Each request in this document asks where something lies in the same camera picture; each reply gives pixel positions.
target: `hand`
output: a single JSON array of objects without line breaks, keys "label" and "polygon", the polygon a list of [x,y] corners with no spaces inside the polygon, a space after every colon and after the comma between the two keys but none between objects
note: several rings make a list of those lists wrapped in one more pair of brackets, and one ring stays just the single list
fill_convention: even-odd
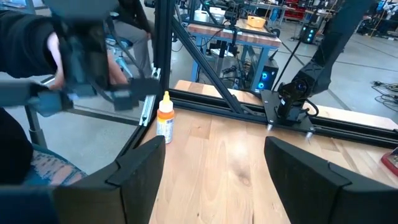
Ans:
[{"label": "hand", "polygon": [[[57,72],[55,73],[54,84],[49,86],[50,89],[62,88],[65,83],[63,76],[61,53],[59,51],[59,40],[55,33],[52,33],[47,39],[47,47],[50,50],[54,62],[57,64]],[[108,65],[109,65],[109,80],[111,84],[123,84],[127,83],[127,78],[123,75],[119,65],[113,60],[113,56],[108,54]]]}]

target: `glue bottle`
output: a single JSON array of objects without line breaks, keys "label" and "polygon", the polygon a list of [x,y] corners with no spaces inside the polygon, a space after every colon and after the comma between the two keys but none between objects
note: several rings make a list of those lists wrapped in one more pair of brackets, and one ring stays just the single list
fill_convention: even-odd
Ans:
[{"label": "glue bottle", "polygon": [[166,144],[172,141],[174,126],[173,102],[170,101],[169,92],[165,91],[163,100],[159,103],[157,110],[157,129],[156,135],[163,135]]}]

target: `orange box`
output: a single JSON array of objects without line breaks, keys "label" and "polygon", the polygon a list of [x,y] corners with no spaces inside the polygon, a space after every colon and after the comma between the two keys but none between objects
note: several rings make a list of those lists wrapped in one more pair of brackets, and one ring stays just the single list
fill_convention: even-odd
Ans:
[{"label": "orange box", "polygon": [[254,28],[263,28],[266,20],[257,16],[248,16],[248,25]]}]

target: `chair leg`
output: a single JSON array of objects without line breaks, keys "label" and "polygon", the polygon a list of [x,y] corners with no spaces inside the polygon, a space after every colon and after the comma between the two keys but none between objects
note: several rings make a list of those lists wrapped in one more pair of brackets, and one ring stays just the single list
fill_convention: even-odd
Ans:
[{"label": "chair leg", "polygon": [[121,67],[122,71],[127,72],[128,75],[126,75],[126,78],[132,78],[132,73],[130,72],[130,69],[127,67],[127,63],[122,57],[116,59],[116,63]]}]

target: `white bottle label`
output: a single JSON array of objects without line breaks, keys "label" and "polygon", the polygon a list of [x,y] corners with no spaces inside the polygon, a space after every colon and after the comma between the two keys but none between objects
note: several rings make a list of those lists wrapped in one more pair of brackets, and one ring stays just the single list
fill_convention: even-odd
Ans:
[{"label": "white bottle label", "polygon": [[166,144],[172,141],[174,119],[160,119],[157,118],[156,135],[163,135]]}]

